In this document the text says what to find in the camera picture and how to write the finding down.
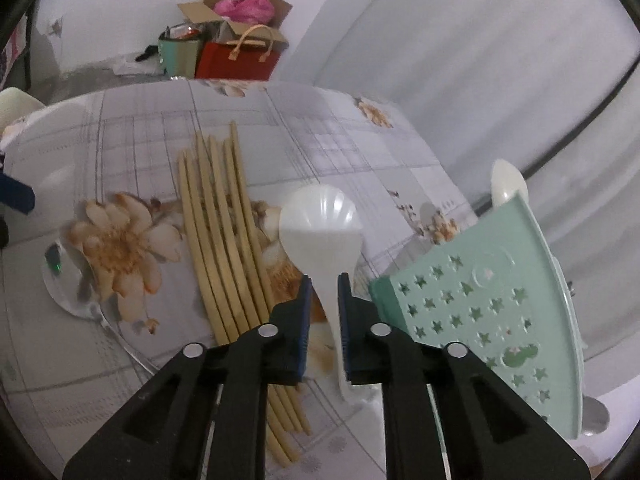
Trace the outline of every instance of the red bag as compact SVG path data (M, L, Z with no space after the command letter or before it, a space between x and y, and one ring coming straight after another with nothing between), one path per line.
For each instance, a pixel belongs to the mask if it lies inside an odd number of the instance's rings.
M271 35L266 52L254 46L243 45L247 36L261 27L266 28ZM205 44L196 69L196 79L267 81L270 78L271 72L280 59L280 53L273 51L273 34L269 27L254 25L248 28L237 42L231 43L221 44L209 41Z

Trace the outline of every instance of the plastic bag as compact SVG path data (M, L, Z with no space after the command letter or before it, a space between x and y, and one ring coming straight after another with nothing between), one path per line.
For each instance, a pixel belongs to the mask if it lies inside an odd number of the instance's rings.
M275 14L269 0L220 0L213 10L234 22L249 25L267 25Z
M138 54L118 56L111 60L111 69L115 75L160 75L164 70L160 67L158 56L152 56L144 61L136 61Z

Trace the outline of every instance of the green plastic basket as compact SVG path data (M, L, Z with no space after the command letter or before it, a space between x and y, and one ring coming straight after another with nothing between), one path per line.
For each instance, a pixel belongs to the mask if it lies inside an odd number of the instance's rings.
M569 291L531 210L512 200L370 284L416 341L469 346L563 437L582 423L582 343Z

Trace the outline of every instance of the white spoon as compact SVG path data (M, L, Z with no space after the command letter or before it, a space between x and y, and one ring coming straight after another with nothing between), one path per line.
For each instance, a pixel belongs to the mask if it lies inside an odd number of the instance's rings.
M525 203L529 203L529 189L518 168L503 158L498 158L491 172L491 200L494 208L511 200L517 192Z
M280 214L280 241L291 262L311 278L334 338L338 382L345 400L359 397L348 384L342 360L338 276L353 273L362 248L355 204L337 187L313 184L297 190Z

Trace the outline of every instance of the chopstick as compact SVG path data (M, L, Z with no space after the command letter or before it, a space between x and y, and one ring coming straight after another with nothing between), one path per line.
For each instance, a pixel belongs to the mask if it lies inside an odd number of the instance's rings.
M238 293L242 300L242 306L244 307L244 312L249 321L249 326L254 328L260 325L260 319L258 318L251 292L249 290L249 285L246 281L246 275L242 268L240 254L238 253L238 245L236 244L236 237L234 236L233 227L231 225L231 216L228 204L226 203L226 194L222 185L222 171L220 170L218 144L214 137L209 137L209 160L211 161L214 195L216 203L218 204L218 211L220 213L222 231L225 237L226 252L231 262L231 269L233 270L233 276L235 278L236 285L238 286ZM286 408L282 401L282 396L274 392L274 390L277 389L277 387L268 389L268 399L278 415L278 419L285 430L302 431L302 425L299 423L297 418L291 418L289 415L290 412L293 412Z
M249 276L249 283L251 284L251 292L254 296L255 303L259 306L260 313L262 314L260 317L264 317L263 322L267 322L269 319L269 314L267 310L267 304L264 300L264 295L262 293L262 287L260 286L260 279L258 278L258 273L255 269L255 261L252 255L251 247L249 247L249 237L247 234L247 225L244 220L244 216L242 215L242 206L240 205L240 196L238 191L238 182L236 179L236 170L234 168L234 160L233 155L231 153L231 142L230 139L225 139L223 143L223 149L225 152L225 165L226 165L226 181L229 187L229 193L231 195L231 205L236 212L236 227L238 231L238 239L240 241L240 250L242 252L242 260L244 261L244 270ZM305 427L304 422L306 422L306 416L302 412L302 408L296 409L296 404L298 404L298 398L293 395L291 397L287 394L286 390L282 386L276 386L276 393L280 397L284 408L287 410L289 414L289 418L293 422L293 425L296 427L297 431L305 431L307 432L307 428Z
M253 263L253 265L248 264L248 266L251 267L250 273L251 271L253 271L253 273L255 274L257 270L259 284L255 285L255 288L257 288L259 285L262 285L262 294L260 294L260 298L264 298L266 300L268 312L271 312L271 310L273 310L273 307L275 306L275 298L273 297L273 291L271 290L271 281L269 279L267 269L262 259L262 250L260 249L260 242L258 241L256 226L254 223L254 216L252 215L251 211L251 201L249 200L249 194L246 188L246 177L244 176L244 167L242 165L242 155L240 152L240 143L238 140L238 126L236 125L235 121L232 121L232 123L230 124L230 129L230 142L225 141L225 143L228 144L228 151L225 150L225 160L227 172L229 174L229 186L232 187L235 192L232 192L232 200L233 207L237 211L236 221L238 223L242 223L240 217L242 216L244 218L245 229L242 230L242 232L244 233L244 238L242 238L241 235L241 246L245 251L244 260L246 262ZM296 418L300 422L302 429L306 434L311 435L311 425L306 418L302 406L300 406L300 401L298 399L295 388L288 386L284 388L284 390L287 397L289 397L290 404L296 413Z
M264 298L267 302L267 308L269 312L276 304L276 300L271 290L271 280L267 273L267 269L262 259L262 250L260 248L260 242L258 241L258 233L256 231L254 216L251 212L251 201L249 200L249 194L246 190L246 177L244 176L244 165L242 164L242 153L240 152L240 143L238 141L238 126L235 121L231 122L231 145L233 147L234 154L234 166L236 168L236 175L238 176L238 190L240 193L240 201L242 203L242 215L244 216L244 222L247 225L249 233L249 241L251 242L251 250L254 254L254 262L258 269L258 276L260 277L260 283L262 284L262 291Z
M231 270L229 269L228 258L226 257L226 253L225 253L225 246L222 242L222 237L220 235L220 225L218 224L218 215L216 214L215 207L213 205L213 194L211 189L211 180L210 180L210 171L209 171L209 159L204 153L204 141L197 134L196 134L196 146L198 151L198 164L200 166L200 180L202 182L202 192L204 194L204 202L205 202L205 209L207 212L207 219L209 220L210 241L212 242L213 247L215 248L215 251L216 251L216 261L218 263L218 269L220 270L220 274L222 274L222 282L225 285L226 297L229 300L228 306L231 307L230 314L232 314L233 319L236 320L236 326L238 327L238 329L236 331L235 338L238 338L238 336L241 333L249 330L249 325L247 323L246 317L244 316L244 311L242 310L242 304L240 303L238 292L236 291L235 286L233 286L233 277L231 276ZM190 180L193 179L193 181L196 182L195 171L193 175L191 175L191 173L189 173L189 175L190 175ZM202 208L199 208L199 211L200 211L200 215L202 216L202 224L204 226L204 215L203 215Z
M191 208L191 196L183 153L178 157L178 174L180 181L180 196L182 198L182 212L184 215L184 229L187 233L187 241L191 250L193 268L198 280L198 286L200 287L202 302L204 303L204 308L207 311L207 317L209 318L209 323L216 341L218 344L225 344L225 342L228 342L225 327L222 323L222 318L220 317L216 300L213 297L211 284L209 283L207 271L204 267L204 260L202 257L202 251L200 250L200 243L198 242L198 235L196 234L196 225L193 219L193 209Z
M198 191L198 180L190 152L185 154L185 162L187 166L187 181L189 183L191 205L193 207L193 216L196 224L196 234L200 241L200 249L202 250L202 256L204 258L204 267L207 271L207 276L209 277L213 296L218 305L218 311L222 317L222 323L225 326L226 335L230 341L235 341L238 339L240 332L245 332L247 330L246 328L242 328L243 322L244 327L247 326L246 320L244 319L244 316L242 316L241 320L236 318L238 326L236 326L236 322L234 322L234 317L229 309L229 303L226 300L225 292L222 290L222 282L220 281L218 267L216 266L216 262L213 257L211 241L209 233L207 232L207 226L204 222L204 215L202 213L202 202L200 201L200 192Z
M212 293L212 285L209 281L209 273L206 269L205 257L202 250L202 245L207 245L208 235L205 234L206 236L204 238L200 238L198 236L197 224L200 224L201 227L203 227L204 217L197 220L198 216L202 216L202 206L198 207L201 202L197 191L197 184L194 181L195 171L193 169L193 162L190 158L190 154L184 152L181 153L178 158L180 195L182 197L182 208L184 212L187 240L190 245L193 266L196 272L198 285L200 287L200 293L202 294L205 309L207 311L207 317L209 317L209 322L211 323L214 336L216 337L218 344L228 344L232 340L238 338L238 330L236 329L235 324L228 323L231 332L231 337L229 337ZM282 425L278 423L271 406L268 406L267 408L267 421L268 427L266 432L266 441L274 459L276 459L276 461L283 467L290 465L292 461L297 461L300 458L300 454L288 444L285 431L282 428Z

